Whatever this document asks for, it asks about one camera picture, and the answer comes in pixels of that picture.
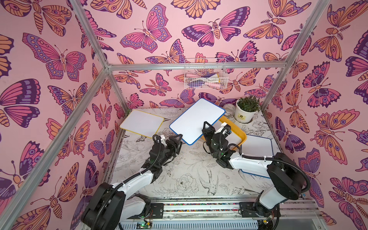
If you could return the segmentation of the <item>blue-framed whiteboard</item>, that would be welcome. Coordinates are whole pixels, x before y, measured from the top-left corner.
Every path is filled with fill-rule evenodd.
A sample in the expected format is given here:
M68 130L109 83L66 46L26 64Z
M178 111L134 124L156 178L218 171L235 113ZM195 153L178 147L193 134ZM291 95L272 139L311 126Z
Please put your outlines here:
M274 156L272 141L269 138L248 135L247 140L242 144L242 153L245 155L253 155L263 158L264 156L271 157ZM270 179L267 167L262 170L256 170L253 166L246 169L241 169L243 173L249 175L260 176Z
M193 145L202 137L202 129L205 122L210 125L216 123L225 110L205 99L199 99L182 115L180 115L169 128L175 134L181 134L182 141L187 145Z

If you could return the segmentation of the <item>yellow plastic storage tray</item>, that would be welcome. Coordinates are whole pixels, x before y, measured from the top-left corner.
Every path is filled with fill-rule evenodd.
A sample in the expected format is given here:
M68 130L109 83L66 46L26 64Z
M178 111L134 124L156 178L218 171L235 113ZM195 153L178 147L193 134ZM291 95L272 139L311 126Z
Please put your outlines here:
M226 125L231 127L231 131L226 134L226 140L229 144L236 144L239 147L247 140L247 135L232 121L225 116L222 116L214 124L209 125L208 122L203 123L202 139L204 139L209 147L212 137L215 133L219 133Z

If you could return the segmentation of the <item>yellow-framed whiteboard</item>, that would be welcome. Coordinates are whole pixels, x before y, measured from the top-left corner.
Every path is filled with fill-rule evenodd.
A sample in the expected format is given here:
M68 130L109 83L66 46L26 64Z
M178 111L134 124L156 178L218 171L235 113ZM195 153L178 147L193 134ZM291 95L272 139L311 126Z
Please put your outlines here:
M231 134L226 140L231 144L241 146L247 139L247 135L236 125L231 125Z
M123 130L151 138L157 133L163 122L163 117L134 109L119 127Z

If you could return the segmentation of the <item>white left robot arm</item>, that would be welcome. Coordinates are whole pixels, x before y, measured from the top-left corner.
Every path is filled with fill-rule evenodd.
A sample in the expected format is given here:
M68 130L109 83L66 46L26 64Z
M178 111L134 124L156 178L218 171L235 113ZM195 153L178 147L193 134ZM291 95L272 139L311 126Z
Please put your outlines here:
M92 230L114 230L130 217L146 218L151 200L138 191L156 181L164 166L179 155L182 137L181 134L168 138L153 135L149 158L141 169L123 182L99 185L81 216L81 222Z

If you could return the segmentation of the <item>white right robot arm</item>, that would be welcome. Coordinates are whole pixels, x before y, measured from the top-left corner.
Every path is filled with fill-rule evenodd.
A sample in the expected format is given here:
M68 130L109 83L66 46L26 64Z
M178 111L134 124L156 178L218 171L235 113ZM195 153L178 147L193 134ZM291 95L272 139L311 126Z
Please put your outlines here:
M263 190L253 204L241 205L242 216L269 217L279 205L288 200L299 199L311 188L307 174L287 155L278 152L275 156L245 155L239 145L229 143L227 137L232 129L227 123L215 129L210 123L203 123L202 134L205 149L222 168L243 170L246 173L269 178L272 184Z

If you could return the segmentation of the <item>white plant pot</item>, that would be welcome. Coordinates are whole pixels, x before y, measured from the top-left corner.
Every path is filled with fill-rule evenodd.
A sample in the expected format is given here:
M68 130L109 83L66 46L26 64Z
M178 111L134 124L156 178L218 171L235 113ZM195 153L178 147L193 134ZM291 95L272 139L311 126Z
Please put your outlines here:
M253 119L254 115L257 112L247 112L242 110L239 106L238 106L238 102L236 103L236 108L235 108L235 113L234 113L234 119L240 123L246 124L251 122L251 120Z

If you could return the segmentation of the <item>green potted plant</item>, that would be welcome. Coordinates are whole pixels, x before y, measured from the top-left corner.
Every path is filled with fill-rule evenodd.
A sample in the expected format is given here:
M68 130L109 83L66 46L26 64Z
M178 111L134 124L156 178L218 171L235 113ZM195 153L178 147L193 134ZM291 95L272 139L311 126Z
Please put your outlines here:
M237 102L238 107L245 112L259 112L260 100L255 96L240 98Z

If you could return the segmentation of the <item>green circuit board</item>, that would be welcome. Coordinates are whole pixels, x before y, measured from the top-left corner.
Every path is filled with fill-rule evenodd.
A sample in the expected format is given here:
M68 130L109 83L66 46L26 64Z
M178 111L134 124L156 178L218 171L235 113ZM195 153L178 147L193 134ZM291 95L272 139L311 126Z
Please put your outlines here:
M149 221L140 221L136 225L137 230L145 230L145 229L151 229L152 228L152 222Z

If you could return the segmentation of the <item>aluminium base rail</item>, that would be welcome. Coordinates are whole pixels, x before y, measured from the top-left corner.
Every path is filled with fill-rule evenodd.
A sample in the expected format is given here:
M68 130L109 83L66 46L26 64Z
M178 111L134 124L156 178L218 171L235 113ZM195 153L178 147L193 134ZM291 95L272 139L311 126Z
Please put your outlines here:
M241 205L255 196L149 197L146 218L130 217L115 230L136 230L140 221L152 222L146 230L327 230L314 201L299 199L279 205L269 217L242 216Z

